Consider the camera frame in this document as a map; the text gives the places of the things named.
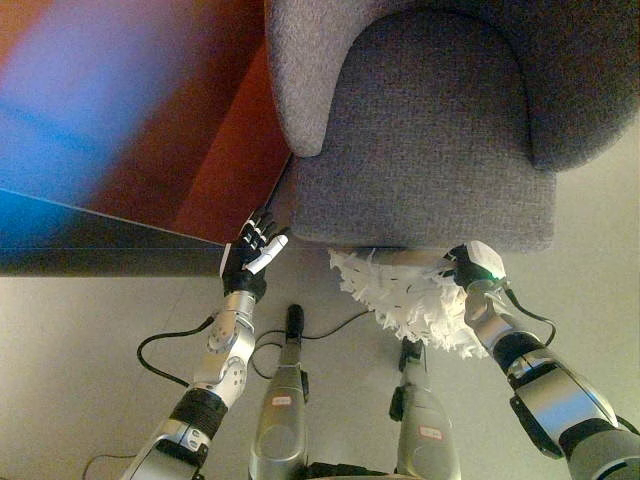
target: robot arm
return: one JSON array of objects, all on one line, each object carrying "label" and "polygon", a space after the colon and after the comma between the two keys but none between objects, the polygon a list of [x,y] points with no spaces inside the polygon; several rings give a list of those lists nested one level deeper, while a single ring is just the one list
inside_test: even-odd
[{"label": "robot arm", "polygon": [[535,446],[565,457],[574,480],[640,478],[640,436],[620,430],[604,396],[507,312],[498,296],[506,285],[498,254],[471,242],[449,256],[467,292],[465,323],[507,376],[511,407]]},{"label": "robot arm", "polygon": [[254,350],[253,310],[266,290],[264,268],[287,237],[270,214],[257,213],[227,245],[220,267],[224,305],[211,326],[193,382],[121,480],[203,480],[198,473],[222,419],[244,391]]}]

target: chair armrest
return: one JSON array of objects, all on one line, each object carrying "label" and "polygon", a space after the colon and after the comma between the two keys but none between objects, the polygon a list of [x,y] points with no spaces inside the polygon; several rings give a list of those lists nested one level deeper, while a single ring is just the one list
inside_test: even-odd
[{"label": "chair armrest", "polygon": [[267,0],[269,66],[280,124],[298,156],[322,149],[333,92],[356,37],[416,0]]},{"label": "chair armrest", "polygon": [[515,8],[525,11],[513,12],[519,25],[506,34],[524,74],[534,166],[582,165],[617,141],[638,112],[637,2]]}]

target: gray upholstered chair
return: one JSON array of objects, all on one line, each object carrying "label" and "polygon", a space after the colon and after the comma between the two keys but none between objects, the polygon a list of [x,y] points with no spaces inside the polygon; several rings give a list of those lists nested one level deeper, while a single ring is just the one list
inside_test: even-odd
[{"label": "gray upholstered chair", "polygon": [[266,8],[305,239],[545,248],[556,172],[606,149],[638,110],[636,0]]}]

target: chair seat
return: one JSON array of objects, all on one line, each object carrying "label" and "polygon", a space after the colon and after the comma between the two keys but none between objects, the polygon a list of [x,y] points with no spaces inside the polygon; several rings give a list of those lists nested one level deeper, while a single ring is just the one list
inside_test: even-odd
[{"label": "chair seat", "polygon": [[349,246],[545,248],[555,175],[531,164],[525,86],[489,25],[424,10],[354,42],[320,155],[297,159],[294,233]]}]

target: black wire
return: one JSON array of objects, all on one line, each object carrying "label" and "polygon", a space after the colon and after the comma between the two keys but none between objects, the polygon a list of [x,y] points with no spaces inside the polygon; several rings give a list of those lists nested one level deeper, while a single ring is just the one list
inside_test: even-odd
[{"label": "black wire", "polygon": [[[339,324],[338,326],[336,326],[335,328],[329,330],[326,333],[323,333],[321,335],[302,335],[302,338],[305,340],[321,340],[323,338],[327,338],[330,335],[333,335],[334,333],[336,333],[337,331],[343,329],[344,327],[346,327],[347,325],[349,325],[351,322],[353,322],[354,320],[357,320],[358,318],[362,317],[363,315],[366,315],[367,313],[369,313],[369,310],[365,310],[364,312],[360,312],[357,315],[354,315],[353,317],[349,318],[348,320],[345,320],[344,322],[342,322],[341,324]],[[272,334],[272,333],[287,333],[285,330],[281,330],[281,329],[274,329],[274,330],[267,330],[266,332],[262,332],[258,338],[256,339],[256,345],[258,343],[260,343],[260,340],[262,340],[265,336]],[[251,363],[251,366],[253,367],[253,369],[255,370],[255,372],[262,378],[264,378],[265,380],[271,380],[273,377],[270,377],[268,375],[263,374],[260,370],[258,370],[258,368],[256,367],[255,361],[253,359],[253,355],[255,355],[255,353],[260,350],[262,347],[266,347],[267,345],[276,345],[280,348],[282,348],[282,345],[276,342],[267,342],[267,343],[263,343],[262,345],[258,345],[255,350],[253,351],[253,354],[251,354],[251,358],[249,359],[249,363]]]},{"label": "black wire", "polygon": [[267,343],[263,343],[262,345],[256,347],[256,349],[253,351],[253,353],[251,354],[251,357],[249,358],[249,363],[251,363],[251,366],[253,367],[253,369],[255,370],[255,372],[258,374],[258,376],[264,378],[265,380],[271,380],[273,377],[269,376],[269,375],[265,375],[264,373],[262,373],[258,367],[256,367],[256,362],[253,358],[253,356],[258,352],[258,350],[260,350],[262,347],[266,347],[268,345],[274,345],[276,347],[280,347],[282,348],[282,344],[281,343],[277,343],[277,342],[267,342]]},{"label": "black wire", "polygon": [[527,310],[526,308],[524,308],[522,305],[520,305],[520,302],[518,301],[518,297],[516,297],[516,294],[513,292],[513,290],[511,290],[510,288],[505,288],[504,289],[504,293],[507,295],[507,297],[509,298],[509,300],[511,300],[511,303],[513,303],[513,306],[516,307],[518,310],[520,310],[522,313],[524,313],[525,315],[534,318],[540,322],[544,322],[547,325],[549,325],[551,327],[551,333],[549,334],[549,338],[547,338],[547,341],[545,342],[544,346],[548,347],[549,345],[551,345],[551,342],[553,342],[553,339],[556,337],[556,325],[555,323],[553,323],[551,320],[549,320],[546,317],[541,317],[540,315],[536,315],[535,313],[531,313],[529,310]]},{"label": "black wire", "polygon": [[157,335],[152,335],[151,337],[145,338],[140,343],[140,345],[138,345],[138,350],[136,351],[136,356],[138,357],[138,361],[142,364],[142,366],[144,368],[146,368],[150,372],[155,373],[156,375],[160,375],[161,377],[164,377],[164,378],[166,378],[168,380],[171,380],[172,382],[176,382],[177,384],[182,385],[185,388],[188,387],[189,383],[186,382],[185,380],[183,380],[183,379],[181,379],[179,377],[176,377],[175,375],[171,375],[170,373],[164,372],[164,371],[154,367],[149,362],[147,362],[144,359],[144,357],[142,356],[142,349],[148,343],[151,343],[151,342],[153,342],[155,340],[160,340],[162,338],[188,337],[189,335],[195,335],[196,333],[200,333],[205,328],[207,328],[209,325],[211,325],[214,320],[215,320],[215,317],[211,316],[211,317],[208,317],[202,323],[202,325],[200,325],[197,328],[194,328],[193,330],[187,330],[187,331],[184,331],[184,332],[159,333]]},{"label": "black wire", "polygon": [[618,419],[618,423],[624,425],[625,427],[627,427],[627,430],[629,430],[631,433],[635,433],[636,435],[640,435],[640,432],[638,432],[638,429],[636,427],[633,426],[633,423],[631,423],[629,420],[626,420],[624,418],[622,418],[620,415],[616,415],[616,418]]},{"label": "black wire", "polygon": [[338,330],[346,327],[347,325],[349,325],[354,320],[357,320],[358,318],[362,317],[363,315],[366,315],[369,312],[370,312],[370,310],[365,310],[364,312],[360,312],[357,315],[354,315],[353,317],[351,317],[350,319],[345,320],[340,325],[335,327],[333,330],[330,330],[327,333],[323,333],[322,335],[317,335],[317,336],[306,336],[306,335],[303,335],[302,338],[304,338],[305,340],[321,340],[323,338],[327,338],[329,335],[333,335]]},{"label": "black wire", "polygon": [[103,453],[100,455],[96,455],[95,457],[90,458],[89,461],[84,466],[84,470],[82,471],[82,480],[86,480],[89,467],[91,467],[91,464],[93,464],[93,462],[95,462],[99,458],[135,458],[135,457],[136,457],[135,455],[111,455],[110,453]]}]

